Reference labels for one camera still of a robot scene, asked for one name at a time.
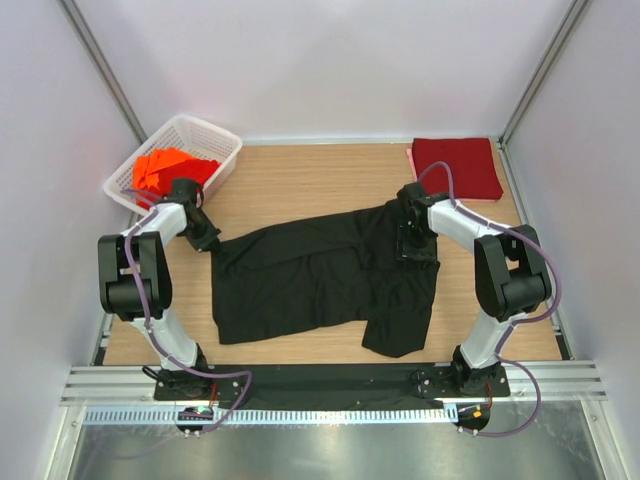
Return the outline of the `black t-shirt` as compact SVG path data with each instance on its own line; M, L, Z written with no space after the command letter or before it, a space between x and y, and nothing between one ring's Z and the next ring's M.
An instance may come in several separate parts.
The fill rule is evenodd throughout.
M213 318L225 345L351 321L362 346L399 358L424 348L440 263L411 252L399 202L268 226L212 253Z

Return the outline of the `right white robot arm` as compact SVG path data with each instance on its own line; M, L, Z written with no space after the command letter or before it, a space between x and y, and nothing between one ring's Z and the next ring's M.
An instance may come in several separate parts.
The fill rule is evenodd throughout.
M471 333L456 347L450 382L461 395L485 388L501 365L499 354L515 327L552 293L535 229L496 223L453 200L429 195L419 183L397 193L402 210L397 256L430 261L435 241L446 236L473 255L474 287L480 310Z

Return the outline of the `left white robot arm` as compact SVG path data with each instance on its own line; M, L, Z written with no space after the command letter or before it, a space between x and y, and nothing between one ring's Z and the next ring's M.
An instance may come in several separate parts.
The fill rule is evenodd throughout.
M161 197L131 193L149 210L129 229L98 241L102 308L138 330L158 355L159 369L142 368L156 383L157 399L203 400L215 380L201 347L172 308L165 247L184 237L195 251L208 252L219 245L220 230L203 212L203 188L194 180L172 180L169 193Z

